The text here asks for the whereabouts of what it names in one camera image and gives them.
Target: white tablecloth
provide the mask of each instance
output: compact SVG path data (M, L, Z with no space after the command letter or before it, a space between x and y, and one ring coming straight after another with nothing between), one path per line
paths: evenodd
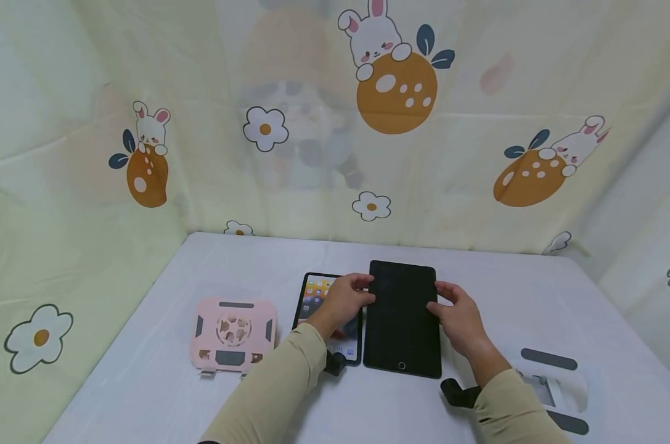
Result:
M438 279L460 284L504 349L590 366L601 391L590 396L603 400L593 441L670 443L670 373L566 258L207 233L182 244L44 443L196 443L239 383L233 373L200 379L190 364L197 301L273 300L280 341L306 272L366 273L372 259L432 266ZM443 379L474 385L465 361L442 343ZM323 376L284 442L481 442L471 412L448 407L439 383L364 366Z

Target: rabbit ear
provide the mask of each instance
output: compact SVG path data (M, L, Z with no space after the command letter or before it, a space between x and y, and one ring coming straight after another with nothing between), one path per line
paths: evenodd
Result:
M162 123L162 126L165 125L168 121L170 121L171 114L169 111L167 111L165 108L160 108L155 112L155 119L157 122Z
M600 131L603 128L605 123L606 119L603 118L602 116L588 117L587 120L584 122L584 126L581 127L581 132L583 132L584 134L598 133L598 131Z
M338 28L347 33L349 37L359 31L360 23L362 23L362 18L352 9L344 11L337 20Z
M145 106L144 103L140 102L139 100L136 100L133 102L133 109L135 111L135 114L137 114L137 117L142 120L147 116L147 106Z
M369 0L369 17L386 17L387 0Z

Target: orange fruit illustration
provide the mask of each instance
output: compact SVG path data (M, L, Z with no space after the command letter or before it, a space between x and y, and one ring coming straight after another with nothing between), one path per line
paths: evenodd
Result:
M372 68L372 77L357 88L357 107L367 125L383 134L404 134L421 125L438 93L431 62L415 52L401 62L387 54Z
M167 202L167 159L157 155L154 146L145 144L145 152L135 150L128 162L128 189L143 207L156 208Z
M510 164L495 181L495 200L509 207L528 207L552 196L564 183L561 170L566 163L556 156L550 160L529 150Z

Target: right hand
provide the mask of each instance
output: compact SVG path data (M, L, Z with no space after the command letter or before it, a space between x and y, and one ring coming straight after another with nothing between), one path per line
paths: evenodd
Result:
M441 321L443 332L458 353L470 359L477 350L492 345L485 333L478 305L460 286L436 281L436 290L453 305L429 302L428 311Z

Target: tablet screen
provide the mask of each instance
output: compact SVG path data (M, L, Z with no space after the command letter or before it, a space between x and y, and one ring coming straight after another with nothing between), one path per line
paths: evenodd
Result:
M306 321L313 313L321 307L327 298L330 291L330 286L339 276L326 274L312 274L305 275L303 281L303 289L300 297L300 305L296 313L296 321L293 327L297 324ZM360 311L352 321L344 324L335 330L333 337L325 341L327 349L333 353L342 353L348 364L359 363L361 354L359 353L362 332L362 312Z
M431 267L372 261L377 296L367 307L364 365L424 377L441 377L438 319L425 308L436 301L436 270Z

